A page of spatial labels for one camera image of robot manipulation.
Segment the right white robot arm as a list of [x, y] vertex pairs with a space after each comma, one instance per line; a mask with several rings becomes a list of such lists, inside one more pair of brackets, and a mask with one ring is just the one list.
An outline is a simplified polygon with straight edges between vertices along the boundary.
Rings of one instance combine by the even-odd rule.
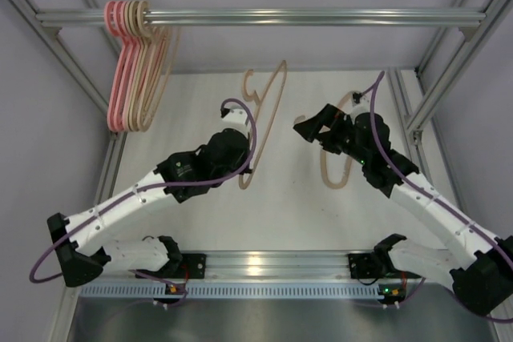
[[392, 148], [390, 129], [380, 115], [364, 107], [346, 114], [327, 104], [293, 129], [324, 151], [359, 162], [370, 186], [442, 242], [442, 249], [432, 249], [404, 235], [389, 235], [371, 253], [380, 276], [410, 272], [432, 280], [479, 316], [512, 295], [512, 239], [483, 229], [440, 195], [413, 162]]

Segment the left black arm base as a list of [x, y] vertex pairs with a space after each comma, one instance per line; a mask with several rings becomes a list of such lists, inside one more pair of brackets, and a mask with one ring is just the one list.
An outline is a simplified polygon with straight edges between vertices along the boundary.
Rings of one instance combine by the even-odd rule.
[[162, 235], [154, 238], [148, 235], [143, 238], [143, 241], [147, 240], [158, 240], [165, 248], [168, 261], [154, 272], [138, 269], [136, 275], [139, 278], [143, 278], [143, 275], [163, 280], [189, 278], [202, 280], [204, 278], [207, 259], [205, 254], [182, 253], [178, 243], [171, 236]]

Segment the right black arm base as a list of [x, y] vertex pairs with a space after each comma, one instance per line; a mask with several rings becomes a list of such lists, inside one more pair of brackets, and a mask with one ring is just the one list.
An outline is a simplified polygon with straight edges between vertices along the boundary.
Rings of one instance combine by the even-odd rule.
[[392, 234], [377, 243], [370, 252], [349, 253], [350, 276], [356, 280], [400, 278], [402, 272], [394, 267], [388, 253], [403, 240], [406, 240], [404, 235]]

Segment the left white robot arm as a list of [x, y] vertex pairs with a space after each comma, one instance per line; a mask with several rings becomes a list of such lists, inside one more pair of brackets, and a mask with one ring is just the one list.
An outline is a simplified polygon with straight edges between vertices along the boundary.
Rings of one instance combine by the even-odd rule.
[[103, 273], [134, 271], [163, 280], [180, 274], [183, 256], [169, 235], [119, 241], [117, 235], [160, 210], [204, 195], [248, 172], [255, 143], [232, 128], [194, 151], [170, 155], [139, 182], [83, 213], [47, 220], [66, 286], [90, 283]]

